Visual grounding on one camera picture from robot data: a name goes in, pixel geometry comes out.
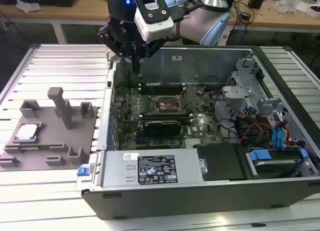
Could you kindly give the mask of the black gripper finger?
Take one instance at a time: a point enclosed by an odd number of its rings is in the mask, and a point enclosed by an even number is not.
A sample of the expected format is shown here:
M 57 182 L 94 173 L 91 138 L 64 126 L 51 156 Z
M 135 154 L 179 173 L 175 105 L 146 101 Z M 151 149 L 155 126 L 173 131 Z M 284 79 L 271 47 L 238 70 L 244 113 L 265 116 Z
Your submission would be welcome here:
M 128 28 L 124 26 L 112 28 L 109 25 L 105 25 L 98 32 L 97 37 L 117 56 L 131 62 L 133 73 L 138 72 L 138 58 L 135 46 L 130 40 Z
M 137 72 L 140 72 L 141 62 L 143 59 L 150 58 L 153 56 L 163 45 L 165 44 L 165 39 L 157 39 L 146 43 L 143 40 L 137 42 Z

